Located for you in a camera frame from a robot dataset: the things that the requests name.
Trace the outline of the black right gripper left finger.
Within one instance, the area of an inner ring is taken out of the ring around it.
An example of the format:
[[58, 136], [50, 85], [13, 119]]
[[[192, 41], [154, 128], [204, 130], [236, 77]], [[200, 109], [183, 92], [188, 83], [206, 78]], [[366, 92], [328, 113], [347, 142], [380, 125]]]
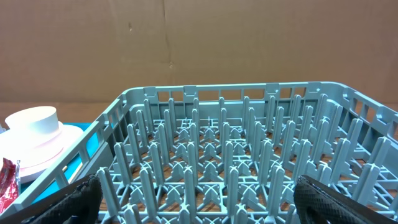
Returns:
[[32, 205], [1, 218], [1, 223], [95, 223], [102, 199], [99, 177], [87, 175]]

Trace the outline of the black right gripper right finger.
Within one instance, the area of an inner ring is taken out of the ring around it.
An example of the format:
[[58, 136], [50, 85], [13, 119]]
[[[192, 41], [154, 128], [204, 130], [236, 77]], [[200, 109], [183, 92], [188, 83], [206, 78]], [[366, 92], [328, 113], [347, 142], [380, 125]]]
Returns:
[[294, 204], [301, 224], [397, 224], [307, 175], [297, 178]]

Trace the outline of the red sauce packet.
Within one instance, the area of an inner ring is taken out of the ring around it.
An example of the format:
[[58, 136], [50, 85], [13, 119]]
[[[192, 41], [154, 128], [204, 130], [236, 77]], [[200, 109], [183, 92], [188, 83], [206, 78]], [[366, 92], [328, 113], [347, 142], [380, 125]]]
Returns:
[[1, 213], [4, 212], [19, 196], [21, 189], [19, 161], [14, 164], [3, 158], [1, 167]]

